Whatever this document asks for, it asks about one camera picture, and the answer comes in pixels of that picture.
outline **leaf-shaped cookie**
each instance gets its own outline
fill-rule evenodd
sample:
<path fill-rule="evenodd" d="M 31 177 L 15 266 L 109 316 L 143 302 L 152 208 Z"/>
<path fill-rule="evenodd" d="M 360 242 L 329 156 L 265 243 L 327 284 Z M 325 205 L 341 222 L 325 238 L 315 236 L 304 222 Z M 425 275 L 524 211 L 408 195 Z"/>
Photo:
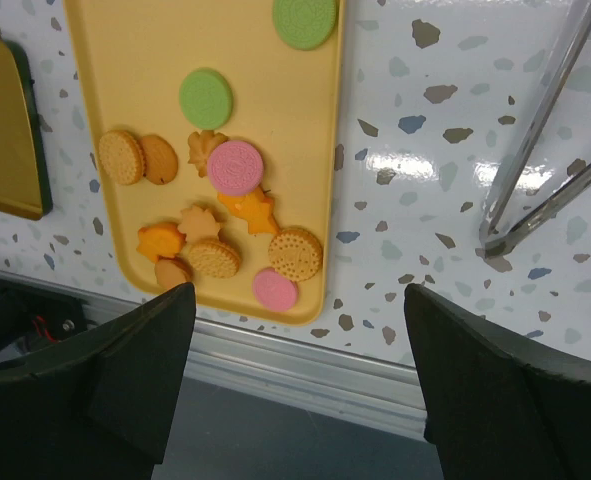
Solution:
<path fill-rule="evenodd" d="M 228 141 L 223 133 L 215 133 L 213 130 L 203 130 L 202 133 L 193 132 L 188 137 L 189 158 L 188 163 L 195 165 L 200 177 L 207 175 L 206 165 L 208 157 L 222 143 Z"/>
<path fill-rule="evenodd" d="M 203 238 L 218 238 L 222 224 L 215 220 L 207 208 L 193 205 L 181 211 L 182 221 L 177 229 L 186 234 L 186 242 L 195 243 Z"/>

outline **toy food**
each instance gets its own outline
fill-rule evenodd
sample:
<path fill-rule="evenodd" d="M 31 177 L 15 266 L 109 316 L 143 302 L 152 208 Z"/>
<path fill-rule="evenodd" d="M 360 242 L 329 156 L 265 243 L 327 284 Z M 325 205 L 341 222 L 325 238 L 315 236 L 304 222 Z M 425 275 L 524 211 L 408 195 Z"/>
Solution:
<path fill-rule="evenodd" d="M 188 243 L 195 243 L 202 238 L 217 239 L 222 224 L 215 221 L 209 209 L 193 205 L 191 208 L 185 208 L 181 213 L 182 221 L 177 229 L 186 234 Z"/>
<path fill-rule="evenodd" d="M 198 128 L 215 130 L 224 125 L 233 110 L 233 94 L 222 75 L 210 68 L 188 74 L 179 89 L 182 113 Z"/>
<path fill-rule="evenodd" d="M 312 50 L 326 41 L 337 18 L 335 0 L 275 0 L 273 25 L 287 45 Z"/>
<path fill-rule="evenodd" d="M 287 228 L 275 235 L 268 246 L 273 268 L 293 282 L 302 282 L 322 267 L 322 246 L 303 228 Z"/>
<path fill-rule="evenodd" d="M 191 281 L 188 267 L 179 260 L 160 258 L 155 263 L 155 278 L 164 290 L 172 290 L 177 285 Z"/>
<path fill-rule="evenodd" d="M 177 225 L 171 222 L 142 227 L 137 236 L 137 251 L 153 263 L 160 257 L 173 258 L 186 244 L 184 235 L 177 230 Z"/>
<path fill-rule="evenodd" d="M 165 185 L 177 175 L 177 154 L 166 140 L 157 135 L 142 137 L 139 144 L 144 151 L 144 176 L 155 185 Z"/>
<path fill-rule="evenodd" d="M 257 301 L 274 312 L 285 312 L 295 305 L 299 295 L 297 285 L 272 268 L 265 268 L 253 279 Z"/>
<path fill-rule="evenodd" d="M 279 232 L 279 226 L 273 217 L 272 198 L 264 195 L 262 187 L 257 187 L 251 193 L 242 197 L 231 197 L 223 193 L 217 194 L 217 199 L 224 204 L 234 217 L 248 222 L 248 233 L 272 233 Z"/>
<path fill-rule="evenodd" d="M 203 239 L 188 251 L 188 261 L 199 273 L 215 278 L 230 278 L 239 270 L 242 259 L 223 242 Z"/>
<path fill-rule="evenodd" d="M 99 162 L 120 185 L 137 183 L 144 175 L 144 153 L 131 134 L 111 130 L 99 139 Z"/>
<path fill-rule="evenodd" d="M 195 165 L 200 177 L 206 176 L 208 157 L 213 150 L 226 141 L 228 141 L 226 135 L 215 133 L 213 130 L 203 130 L 202 133 L 193 132 L 188 136 L 188 163 Z"/>
<path fill-rule="evenodd" d="M 208 179 L 225 195 L 242 196 L 255 190 L 264 175 L 262 156 L 250 143 L 222 143 L 208 158 Z"/>

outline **white speckled panel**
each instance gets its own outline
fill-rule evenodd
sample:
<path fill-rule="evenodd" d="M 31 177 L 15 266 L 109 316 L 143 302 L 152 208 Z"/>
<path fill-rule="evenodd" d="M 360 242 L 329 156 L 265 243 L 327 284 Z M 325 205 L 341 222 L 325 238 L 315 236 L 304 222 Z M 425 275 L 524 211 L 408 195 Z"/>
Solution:
<path fill-rule="evenodd" d="M 569 5 L 349 1 L 326 309 L 299 329 L 199 314 L 412 364 L 403 290 L 424 282 L 591 360 L 591 189 L 505 258 L 484 262 L 476 253 L 481 204 L 530 122 Z M 148 298 L 112 256 L 61 2 L 0 0 L 0 35 L 31 62 L 55 203 L 37 223 L 0 214 L 0 270 Z M 527 191 L 554 176 L 564 181 L 578 158 L 591 160 L 591 40 L 573 75 L 520 181 L 514 215 L 541 201 Z M 581 162 L 574 165 L 570 174 Z"/>

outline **gray floor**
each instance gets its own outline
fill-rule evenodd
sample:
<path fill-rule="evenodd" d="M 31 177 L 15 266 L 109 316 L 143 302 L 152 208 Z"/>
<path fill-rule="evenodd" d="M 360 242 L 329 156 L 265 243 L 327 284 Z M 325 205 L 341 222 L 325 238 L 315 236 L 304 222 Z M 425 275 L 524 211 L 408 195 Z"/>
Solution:
<path fill-rule="evenodd" d="M 435 448 L 184 379 L 154 480 L 442 480 Z"/>

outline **plastic tray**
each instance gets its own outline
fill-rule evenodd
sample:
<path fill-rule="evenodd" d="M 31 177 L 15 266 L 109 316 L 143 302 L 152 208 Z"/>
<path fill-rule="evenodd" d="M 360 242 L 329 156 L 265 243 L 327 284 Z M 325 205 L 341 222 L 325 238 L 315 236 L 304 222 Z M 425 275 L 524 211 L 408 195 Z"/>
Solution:
<path fill-rule="evenodd" d="M 221 237 L 241 253 L 242 267 L 227 280 L 195 274 L 197 302 L 304 325 L 324 303 L 344 1 L 338 1 L 335 31 L 312 51 L 294 50 L 280 40 L 272 4 L 67 0 L 65 8 L 94 145 L 103 132 L 125 128 L 136 135 L 162 136 L 180 159 L 176 179 L 165 186 L 142 180 L 122 187 L 99 168 L 126 278 L 141 290 L 161 293 L 153 264 L 135 251 L 137 230 L 179 221 L 180 210 L 193 203 L 209 206 L 225 222 Z M 178 91 L 184 77 L 200 67 L 214 68 L 228 80 L 234 110 L 219 131 L 250 141 L 262 153 L 262 187 L 275 199 L 279 225 L 304 227 L 324 246 L 323 271 L 299 284 L 299 301 L 288 312 L 266 310 L 251 290 L 254 275 L 269 266 L 272 236 L 249 235 L 246 222 L 230 216 L 208 179 L 200 179 L 187 163 L 187 138 L 196 128 L 180 111 Z"/>

